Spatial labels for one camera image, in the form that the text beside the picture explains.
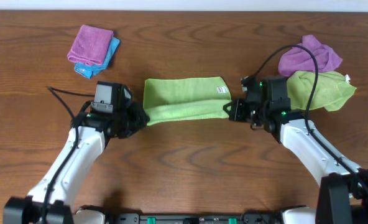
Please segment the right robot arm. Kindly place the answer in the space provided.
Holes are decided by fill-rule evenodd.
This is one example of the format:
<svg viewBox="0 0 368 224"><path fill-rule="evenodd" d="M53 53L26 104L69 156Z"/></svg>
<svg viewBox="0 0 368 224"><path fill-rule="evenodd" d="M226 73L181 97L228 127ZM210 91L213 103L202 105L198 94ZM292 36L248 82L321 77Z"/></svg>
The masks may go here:
<svg viewBox="0 0 368 224"><path fill-rule="evenodd" d="M300 110L292 110L284 78L241 82L244 99L223 106L231 121L263 128L299 158L319 185L316 209L289 208L282 223L368 223L368 169L341 154Z"/></svg>

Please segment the green microfiber cloth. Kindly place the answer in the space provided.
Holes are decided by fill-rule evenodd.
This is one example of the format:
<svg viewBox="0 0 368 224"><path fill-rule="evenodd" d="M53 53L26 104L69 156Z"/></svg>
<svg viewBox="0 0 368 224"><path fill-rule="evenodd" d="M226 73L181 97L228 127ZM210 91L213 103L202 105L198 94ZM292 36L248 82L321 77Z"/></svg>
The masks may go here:
<svg viewBox="0 0 368 224"><path fill-rule="evenodd" d="M231 102L229 88L221 77L145 81L143 108L148 125L171 121L225 119L223 106Z"/></svg>

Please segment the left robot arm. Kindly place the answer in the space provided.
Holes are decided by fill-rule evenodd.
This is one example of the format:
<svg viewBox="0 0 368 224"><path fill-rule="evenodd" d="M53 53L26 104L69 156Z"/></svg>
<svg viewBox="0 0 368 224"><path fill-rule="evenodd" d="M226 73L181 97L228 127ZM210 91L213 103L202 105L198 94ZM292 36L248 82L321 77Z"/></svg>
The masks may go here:
<svg viewBox="0 0 368 224"><path fill-rule="evenodd" d="M99 81L91 100L71 115L68 139L42 180L26 197L7 201L3 223L107 223L107 215L96 208L76 213L71 208L109 140L128 138L148 122L126 85Z"/></svg>

